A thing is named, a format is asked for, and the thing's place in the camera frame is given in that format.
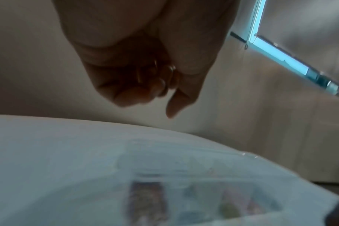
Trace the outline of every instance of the hand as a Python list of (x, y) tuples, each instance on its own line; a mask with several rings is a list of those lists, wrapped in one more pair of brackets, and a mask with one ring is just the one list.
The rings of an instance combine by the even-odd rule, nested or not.
[(172, 118), (197, 100), (239, 0), (53, 2), (101, 95), (125, 107), (176, 89), (166, 109)]

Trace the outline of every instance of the skin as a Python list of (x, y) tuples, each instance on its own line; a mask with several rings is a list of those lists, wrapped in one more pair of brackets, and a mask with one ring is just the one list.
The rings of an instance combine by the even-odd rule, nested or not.
[(239, 0), (53, 0), (95, 89), (121, 106), (176, 89), (169, 118), (198, 99)]

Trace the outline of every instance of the beige wall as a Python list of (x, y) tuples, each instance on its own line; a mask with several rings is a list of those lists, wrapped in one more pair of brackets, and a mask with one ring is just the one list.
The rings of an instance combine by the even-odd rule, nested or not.
[(50, 0), (0, 0), (0, 114), (192, 133), (308, 179), (339, 181), (339, 100), (235, 40), (226, 42), (194, 106), (169, 120), (168, 98), (127, 109), (111, 105), (91, 86)]

